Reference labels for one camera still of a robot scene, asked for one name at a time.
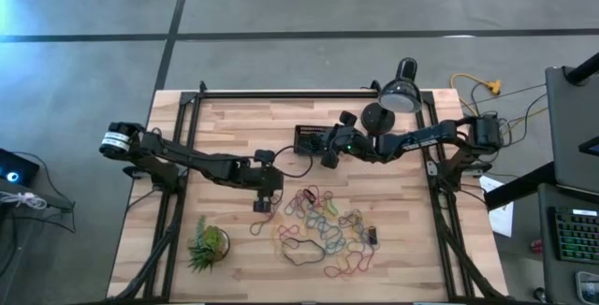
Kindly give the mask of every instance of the robotic arm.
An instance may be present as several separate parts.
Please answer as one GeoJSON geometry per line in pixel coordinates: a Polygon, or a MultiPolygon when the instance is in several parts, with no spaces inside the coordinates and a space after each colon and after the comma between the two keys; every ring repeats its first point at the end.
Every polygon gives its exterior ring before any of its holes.
{"type": "Polygon", "coordinates": [[[457,121],[447,120],[403,135],[386,133],[377,137],[365,136],[358,131],[354,127],[356,119],[354,114],[344,111],[340,117],[342,124],[335,124],[323,135],[321,142],[327,151],[321,160],[322,166],[336,168],[339,153],[350,154],[362,161],[385,164],[400,158],[404,153],[437,143],[453,144],[458,146],[458,152],[451,159],[441,162],[438,169],[440,177],[455,189],[459,188],[464,169],[479,155],[499,151],[503,144],[499,122],[494,115],[489,114],[457,121]],[[463,125],[469,126],[467,135],[458,131],[458,127],[463,125]]]}
{"type": "Polygon", "coordinates": [[[138,123],[111,123],[100,152],[110,159],[133,163],[171,192],[181,186],[175,164],[197,170],[216,184],[256,190],[256,212],[270,212],[270,197],[275,190],[283,189],[283,173],[272,165],[273,151],[257,150],[254,156],[206,154],[163,139],[160,133],[148,132],[138,123]],[[250,167],[251,160],[260,167],[250,167]]]}

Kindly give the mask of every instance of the white cable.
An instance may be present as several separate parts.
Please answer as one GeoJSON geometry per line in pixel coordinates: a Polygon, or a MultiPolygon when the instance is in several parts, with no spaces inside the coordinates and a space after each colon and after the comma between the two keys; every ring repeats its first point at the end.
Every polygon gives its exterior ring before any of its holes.
{"type": "Polygon", "coordinates": [[[16,203],[17,207],[24,204],[35,210],[42,210],[48,206],[46,200],[29,192],[13,194],[0,191],[0,203],[16,203]]]}

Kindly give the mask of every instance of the butcher block tabletop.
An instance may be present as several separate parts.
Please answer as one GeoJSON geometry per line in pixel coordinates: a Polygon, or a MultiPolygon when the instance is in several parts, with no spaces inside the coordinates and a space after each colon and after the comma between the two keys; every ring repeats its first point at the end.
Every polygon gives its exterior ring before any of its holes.
{"type": "MultiPolygon", "coordinates": [[[[455,90],[432,91],[439,121],[462,117],[455,90]]],[[[158,127],[172,139],[181,91],[156,93],[148,130],[158,127]]],[[[194,148],[204,153],[253,155],[256,149],[278,151],[293,144],[297,124],[333,125],[343,110],[359,117],[373,99],[203,99],[199,109],[194,148]]],[[[424,111],[425,121],[429,113],[424,111]]],[[[183,139],[190,121],[184,121],[183,139]]],[[[357,122],[357,128],[363,131],[357,122]]],[[[417,129],[414,114],[397,114],[391,133],[417,129]]],[[[447,146],[447,157],[456,151],[447,146]]],[[[391,302],[447,300],[439,247],[435,236],[431,201],[420,151],[408,152],[391,163],[371,164],[347,154],[340,155],[336,169],[320,166],[302,178],[285,177],[285,192],[272,220],[261,229],[250,226],[267,215],[252,212],[256,192],[213,184],[190,170],[179,237],[171,302],[391,302]],[[340,217],[359,214],[364,226],[374,226],[377,245],[361,244],[352,226],[342,228],[345,245],[338,238],[322,240],[310,217],[294,210],[298,192],[308,188],[321,201],[318,208],[327,225],[339,225],[340,217]],[[188,243],[196,235],[197,221],[206,216],[207,225],[217,225],[230,237],[230,250],[212,272],[188,268],[188,243]],[[283,248],[282,240],[293,239],[299,248],[283,248]],[[330,251],[321,254],[311,242],[330,251]],[[347,243],[354,248],[347,248],[347,243]],[[286,250],[297,263],[285,258],[286,250]],[[349,250],[360,254],[350,254],[349,250]]],[[[286,173],[300,174],[309,165],[305,156],[287,150],[274,165],[286,173]]],[[[476,184],[474,179],[464,183],[476,184]]],[[[135,181],[130,200],[152,190],[149,180],[135,181]]],[[[481,195],[476,188],[470,192],[481,195]]],[[[273,202],[280,196],[275,193],[273,202]]],[[[153,193],[128,211],[114,262],[107,296],[116,296],[134,278],[151,251],[161,193],[153,193]]],[[[497,254],[485,206],[475,198],[457,193],[460,224],[468,255],[483,275],[506,294],[502,266],[497,254]]],[[[158,266],[154,293],[159,295],[164,279],[166,253],[158,266]]],[[[463,295],[460,270],[451,254],[454,279],[463,295]]]]}

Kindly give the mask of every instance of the small succulent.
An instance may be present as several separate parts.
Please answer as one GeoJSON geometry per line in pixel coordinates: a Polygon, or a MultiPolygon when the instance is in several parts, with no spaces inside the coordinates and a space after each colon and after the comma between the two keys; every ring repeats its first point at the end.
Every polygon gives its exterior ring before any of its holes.
{"type": "Polygon", "coordinates": [[[196,238],[189,247],[193,271],[201,272],[206,268],[212,267],[214,263],[221,260],[224,255],[225,244],[221,236],[221,229],[218,226],[209,225],[206,227],[206,216],[201,216],[197,221],[196,238]]]}

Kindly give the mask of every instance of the potted plant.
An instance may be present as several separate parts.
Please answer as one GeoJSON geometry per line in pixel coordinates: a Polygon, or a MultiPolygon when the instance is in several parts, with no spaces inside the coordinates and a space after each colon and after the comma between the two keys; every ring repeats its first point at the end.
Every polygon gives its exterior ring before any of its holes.
{"type": "Polygon", "coordinates": [[[230,244],[225,230],[214,225],[206,226],[206,216],[201,216],[197,221],[196,238],[189,245],[191,255],[189,267],[194,268],[192,272],[195,270],[201,272],[208,267],[212,272],[214,263],[228,254],[230,244]]]}

